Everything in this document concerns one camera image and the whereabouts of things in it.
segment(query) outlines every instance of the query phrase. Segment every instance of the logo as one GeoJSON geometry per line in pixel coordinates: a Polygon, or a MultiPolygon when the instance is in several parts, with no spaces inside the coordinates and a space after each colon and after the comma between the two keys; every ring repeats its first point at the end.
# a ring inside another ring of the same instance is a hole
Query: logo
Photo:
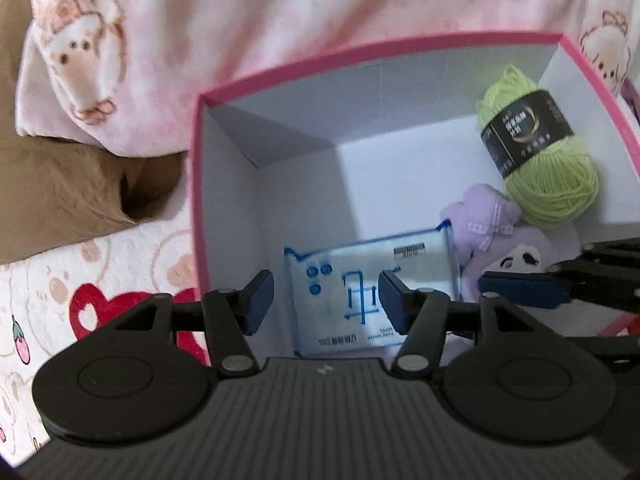
{"type": "Polygon", "coordinates": [[[510,133],[513,140],[525,144],[537,134],[538,129],[540,128],[540,118],[536,115],[536,113],[531,109],[530,106],[525,105],[523,108],[524,112],[518,115],[518,118],[521,118],[521,120],[517,123],[517,128],[511,130],[510,133]],[[520,125],[527,119],[527,116],[530,117],[531,121],[533,121],[533,126],[531,127],[529,133],[523,135],[523,129],[526,130],[526,128],[523,128],[520,125]]]}
{"type": "Polygon", "coordinates": [[[334,371],[334,367],[329,366],[329,365],[324,365],[322,368],[316,368],[316,371],[319,374],[327,375],[327,374],[330,374],[331,372],[334,371]]]}

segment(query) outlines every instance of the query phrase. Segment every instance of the ridged black surface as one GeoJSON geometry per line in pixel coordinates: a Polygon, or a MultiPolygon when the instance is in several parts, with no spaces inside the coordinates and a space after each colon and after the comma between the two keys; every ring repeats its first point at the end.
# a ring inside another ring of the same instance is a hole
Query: ridged black surface
{"type": "Polygon", "coordinates": [[[271,359],[225,381],[200,415],[145,444],[91,449],[56,440],[20,468],[28,480],[619,480],[593,439],[505,446],[444,412],[430,387],[377,360],[271,359]]]}

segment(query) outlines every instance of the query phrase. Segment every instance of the circular pad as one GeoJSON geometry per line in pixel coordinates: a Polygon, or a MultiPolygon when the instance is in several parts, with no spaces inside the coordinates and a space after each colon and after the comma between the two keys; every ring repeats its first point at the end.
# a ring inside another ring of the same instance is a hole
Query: circular pad
{"type": "Polygon", "coordinates": [[[78,374],[78,384],[88,394],[117,399],[140,393],[154,379],[153,368],[133,357],[103,357],[92,361],[78,374]]]}
{"type": "Polygon", "coordinates": [[[33,400],[49,433],[128,444],[179,426],[207,398],[207,368],[187,352],[140,331],[106,335],[80,340],[38,371],[33,400]]]}
{"type": "Polygon", "coordinates": [[[584,435],[609,412],[613,377],[597,359],[564,340],[504,333],[444,371],[451,407],[472,426],[526,444],[584,435]]]}

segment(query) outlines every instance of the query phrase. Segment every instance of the white bedsheet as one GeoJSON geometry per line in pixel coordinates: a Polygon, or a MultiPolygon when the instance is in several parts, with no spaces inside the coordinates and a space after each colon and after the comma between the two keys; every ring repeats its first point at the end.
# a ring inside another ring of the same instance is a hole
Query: white bedsheet
{"type": "Polygon", "coordinates": [[[156,221],[0,267],[0,452],[8,462],[23,462],[47,441],[31,383],[49,357],[97,317],[143,296],[125,293],[193,293],[185,180],[156,221]],[[24,341],[13,337],[20,331],[24,341]]]}

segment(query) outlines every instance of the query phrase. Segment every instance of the pink blanket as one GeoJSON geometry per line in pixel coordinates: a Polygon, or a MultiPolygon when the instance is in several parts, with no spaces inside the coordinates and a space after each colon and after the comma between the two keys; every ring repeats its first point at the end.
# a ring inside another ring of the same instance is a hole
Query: pink blanket
{"type": "Polygon", "coordinates": [[[451,30],[553,29],[616,93],[640,0],[32,0],[16,98],[23,135],[117,155],[188,147],[194,96],[348,44],[451,30]]]}

